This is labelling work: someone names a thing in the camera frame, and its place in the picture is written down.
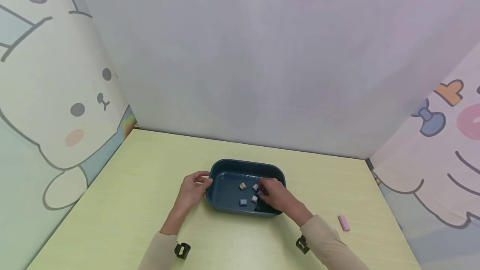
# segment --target pink blush cheek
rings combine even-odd
[[[468,106],[460,112],[457,127],[465,137],[480,141],[480,103]]]
[[[76,144],[80,143],[80,141],[83,139],[84,134],[85,132],[83,131],[83,129],[79,128],[70,131],[70,133],[65,138],[65,145],[67,145],[67,147],[75,146]]]

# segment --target wrist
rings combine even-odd
[[[186,217],[192,208],[184,204],[174,204],[170,214],[176,217]]]
[[[299,227],[302,227],[308,220],[312,219],[313,214],[307,209],[307,207],[300,201],[296,200],[291,204],[285,214],[290,217]]]
[[[174,206],[168,214],[160,232],[164,235],[178,235],[189,211],[186,207]]]

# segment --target bunny eye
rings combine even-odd
[[[112,79],[112,72],[110,71],[110,69],[105,68],[102,71],[102,76],[104,80],[109,81]]]
[[[85,106],[78,102],[70,107],[70,113],[72,113],[72,115],[75,117],[80,117],[83,115],[83,113],[85,113]]]

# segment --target cartoon wallpaper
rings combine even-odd
[[[136,120],[82,0],[0,0],[0,260],[24,269]]]
[[[370,161],[420,266],[477,269],[480,45]]]

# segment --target pink eraser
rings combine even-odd
[[[350,225],[348,225],[347,218],[344,215],[338,216],[338,220],[340,220],[340,225],[344,232],[350,231]]]

